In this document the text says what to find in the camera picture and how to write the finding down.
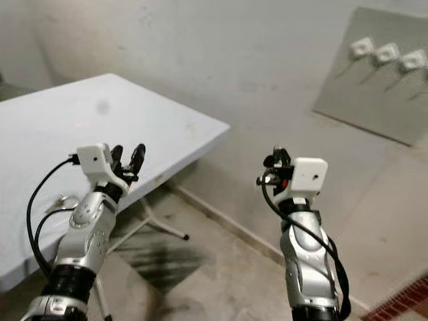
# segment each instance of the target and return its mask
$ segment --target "cable connector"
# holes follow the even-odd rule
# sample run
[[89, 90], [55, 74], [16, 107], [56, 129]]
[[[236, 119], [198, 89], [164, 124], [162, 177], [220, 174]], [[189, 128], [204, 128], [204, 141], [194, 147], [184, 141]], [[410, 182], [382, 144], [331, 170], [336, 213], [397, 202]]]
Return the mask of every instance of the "cable connector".
[[77, 154], [70, 154], [68, 156], [70, 156], [69, 160], [73, 165], [80, 165], [79, 156]]

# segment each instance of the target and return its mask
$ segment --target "electrical outlet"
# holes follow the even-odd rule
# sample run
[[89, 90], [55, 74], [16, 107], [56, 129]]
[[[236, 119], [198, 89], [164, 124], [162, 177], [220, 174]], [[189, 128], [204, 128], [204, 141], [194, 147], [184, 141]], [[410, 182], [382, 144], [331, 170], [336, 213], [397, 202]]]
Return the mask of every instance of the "electrical outlet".
[[371, 38], [362, 38], [356, 42], [352, 42], [349, 46], [350, 56], [352, 60], [359, 60], [370, 55], [373, 52], [375, 46]]
[[408, 74], [424, 68], [427, 65], [427, 56], [422, 49], [412, 51], [400, 58], [399, 70], [402, 74]]
[[399, 47], [396, 43], [388, 43], [376, 49], [373, 53], [373, 64], [376, 67], [389, 64], [400, 57]]

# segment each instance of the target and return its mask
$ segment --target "robotic arm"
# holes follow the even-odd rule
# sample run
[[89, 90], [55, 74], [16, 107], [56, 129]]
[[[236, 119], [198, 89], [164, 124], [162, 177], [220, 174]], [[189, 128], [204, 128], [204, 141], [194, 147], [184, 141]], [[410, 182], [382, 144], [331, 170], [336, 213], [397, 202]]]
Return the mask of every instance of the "robotic arm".
[[[268, 205], [283, 219], [280, 247], [294, 321], [344, 320], [350, 314], [348, 279], [335, 244], [321, 228], [320, 212], [311, 209], [321, 191], [327, 162], [321, 158], [291, 159], [284, 148], [274, 148], [263, 165], [266, 171], [257, 185], [261, 185]], [[274, 187], [273, 201], [266, 186]], [[344, 295], [341, 311], [328, 254], [336, 264]]]
[[90, 290], [106, 257], [119, 199], [138, 180], [146, 149], [138, 145], [127, 167], [120, 162], [122, 150], [116, 146], [110, 152], [106, 144], [78, 148], [79, 163], [93, 191], [74, 209], [47, 285], [21, 321], [87, 320]]

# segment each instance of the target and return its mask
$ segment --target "white wall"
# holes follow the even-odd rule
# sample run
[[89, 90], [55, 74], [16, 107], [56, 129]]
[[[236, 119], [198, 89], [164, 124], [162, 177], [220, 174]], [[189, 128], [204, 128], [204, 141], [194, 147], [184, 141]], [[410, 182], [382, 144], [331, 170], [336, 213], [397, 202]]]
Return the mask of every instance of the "white wall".
[[10, 84], [39, 90], [53, 83], [32, 28], [24, 0], [0, 2], [0, 73]]
[[[279, 220], [255, 187], [275, 143], [322, 156], [316, 205], [352, 295], [373, 307], [428, 266], [428, 138], [415, 148], [311, 112], [357, 0], [29, 2], [58, 77], [114, 72], [232, 125], [182, 184], [274, 245]], [[428, 15], [426, 1], [376, 7]]]

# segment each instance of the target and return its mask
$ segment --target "black wire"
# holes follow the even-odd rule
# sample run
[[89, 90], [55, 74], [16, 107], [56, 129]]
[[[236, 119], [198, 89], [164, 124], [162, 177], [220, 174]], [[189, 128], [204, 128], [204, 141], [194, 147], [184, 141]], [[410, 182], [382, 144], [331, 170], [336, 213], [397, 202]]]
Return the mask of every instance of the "black wire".
[[268, 191], [266, 190], [266, 183], [265, 179], [266, 176], [270, 174], [270, 171], [266, 171], [263, 174], [263, 177], [261, 179], [261, 191], [263, 192], [263, 196], [266, 200], [266, 203], [269, 205], [269, 207], [277, 213], [283, 220], [287, 221], [290, 225], [294, 225], [304, 231], [305, 233], [309, 234], [311, 237], [313, 237], [324, 249], [326, 249], [327, 253], [330, 254], [332, 259], [334, 260], [334, 265], [336, 267], [336, 274], [339, 281], [340, 288], [342, 289], [343, 299], [342, 299], [342, 306], [340, 308], [339, 312], [339, 318], [341, 320], [345, 320], [351, 311], [351, 305], [349, 300], [349, 280], [348, 276], [346, 275], [345, 268], [342, 265], [342, 262], [339, 260], [339, 256], [337, 253], [337, 247], [336, 244], [330, 239], [330, 243], [332, 244], [332, 248], [330, 248], [321, 237], [317, 236], [314, 232], [309, 230], [308, 228], [304, 227], [302, 224], [300, 224], [297, 221], [294, 221], [293, 219], [290, 219], [287, 215], [284, 215], [271, 201]]
[[31, 229], [31, 207], [33, 206], [33, 201], [35, 199], [35, 196], [37, 195], [37, 193], [39, 192], [39, 190], [41, 189], [43, 184], [52, 176], [52, 174], [54, 174], [63, 165], [65, 165], [67, 163], [72, 163], [72, 162], [73, 162], [73, 158], [69, 158], [69, 159], [61, 162], [57, 166], [55, 166], [45, 176], [45, 178], [40, 182], [40, 184], [36, 187], [36, 189], [34, 190], [33, 194], [31, 195], [31, 197], [29, 198], [29, 201], [28, 201], [28, 206], [27, 206], [27, 232], [28, 232], [29, 244], [31, 246], [31, 250], [33, 251], [35, 260], [37, 261], [37, 263], [39, 264], [39, 267], [41, 268], [41, 270], [43, 271], [43, 273], [46, 276], [49, 276], [50, 266], [46, 262], [46, 260], [44, 260], [42, 254], [40, 252], [40, 249], [38, 248], [38, 246], [36, 246], [36, 244], [34, 242], [33, 230]]
[[[59, 213], [59, 212], [66, 212], [66, 211], [73, 211], [74, 209], [56, 209], [55, 211], [50, 212], [49, 214], [45, 215], [45, 217], [43, 219], [41, 219], [39, 225], [37, 226], [37, 229], [35, 230], [35, 235], [34, 235], [34, 243], [35, 246], [37, 248], [37, 250], [40, 252], [40, 246], [39, 246], [39, 237], [40, 237], [40, 232], [41, 232], [41, 228], [43, 227], [43, 224], [47, 221], [47, 219], [49, 219], [53, 214]], [[48, 270], [48, 275], [51, 273], [52, 268], [50, 266], [50, 264], [46, 261], [46, 259], [43, 257], [43, 255], [41, 255], [41, 260], [43, 261], [43, 264], [47, 266], [47, 270]]]

